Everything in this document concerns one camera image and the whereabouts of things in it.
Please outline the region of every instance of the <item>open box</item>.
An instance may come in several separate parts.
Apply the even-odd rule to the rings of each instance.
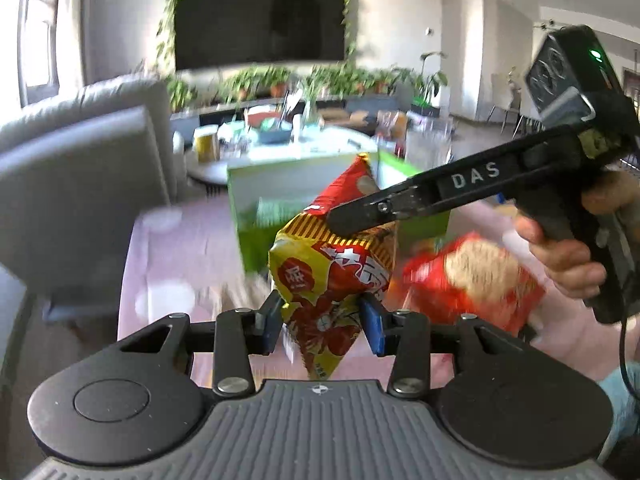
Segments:
[[[419,173],[413,166],[364,137],[372,174],[381,189]],[[358,151],[316,155],[295,160],[265,160],[251,166],[229,167],[228,189],[232,217],[246,272],[261,272],[277,232],[311,203],[354,161]],[[417,240],[444,235],[449,213],[400,222],[398,253],[410,250]]]

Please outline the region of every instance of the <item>table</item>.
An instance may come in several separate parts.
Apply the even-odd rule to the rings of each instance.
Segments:
[[[340,150],[349,150],[353,153],[375,151],[376,144],[366,135],[348,128],[339,126],[327,126],[322,130],[306,128],[301,135],[300,146],[289,143],[253,144],[245,155],[237,157],[223,156],[221,160],[202,164],[198,162],[198,155],[194,151],[188,151],[185,153],[185,163],[187,175],[192,180],[205,186],[207,196],[212,196],[226,187],[229,166],[240,168],[267,162],[311,158],[316,155],[337,153]]]
[[[581,301],[564,297],[546,277],[527,243],[513,230],[511,219],[484,202],[452,211],[449,233],[471,230],[508,248],[546,288],[547,295],[529,317],[538,330],[533,345],[587,377],[599,381],[618,367],[619,326],[603,326]],[[123,338],[172,312],[186,312],[193,322],[211,320],[220,300],[221,285],[242,276],[228,196],[162,208],[143,214],[134,226],[122,282],[118,338]],[[640,323],[629,322],[628,359],[637,359]],[[257,376],[304,379],[299,358],[287,357],[282,340],[274,354],[252,356]],[[378,359],[364,336],[358,338],[332,379],[370,379],[386,384],[393,358]],[[192,378],[210,385],[212,357],[197,354]],[[449,369],[432,373],[443,384]]]

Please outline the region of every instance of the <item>snack bag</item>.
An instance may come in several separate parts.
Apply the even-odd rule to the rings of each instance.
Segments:
[[[355,297],[388,287],[395,242],[387,228],[340,238],[324,216],[335,206],[378,190],[367,157],[354,163],[278,232],[269,269],[288,305],[282,317],[312,380],[330,377],[360,333]]]
[[[402,271],[411,304],[434,323],[476,314],[516,335],[544,289],[507,250],[470,233],[439,253],[413,257]]]

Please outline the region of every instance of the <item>pink tablecloth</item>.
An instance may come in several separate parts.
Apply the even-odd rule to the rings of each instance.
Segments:
[[[511,219],[491,206],[476,202],[452,212],[449,234],[478,231],[503,244],[532,271],[548,290],[529,322],[538,330],[534,345],[594,380],[601,380],[618,366],[620,327],[603,326],[581,301],[562,296],[545,276],[542,266],[529,253],[526,242],[513,230]],[[122,283],[118,338],[172,312],[186,312],[194,322],[212,319],[218,287],[242,273],[238,244],[228,198],[151,211],[136,221]],[[640,324],[633,319],[627,336],[627,354],[632,358]],[[361,336],[332,375],[332,379],[379,379],[383,386],[393,358],[370,354]],[[252,356],[254,374],[304,378],[299,358],[290,362],[282,346],[275,354]],[[210,384],[212,356],[198,354],[192,378]],[[434,382],[446,380],[434,377]]]

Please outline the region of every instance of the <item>television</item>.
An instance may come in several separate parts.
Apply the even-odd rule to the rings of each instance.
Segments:
[[[176,70],[344,59],[344,0],[179,0]]]

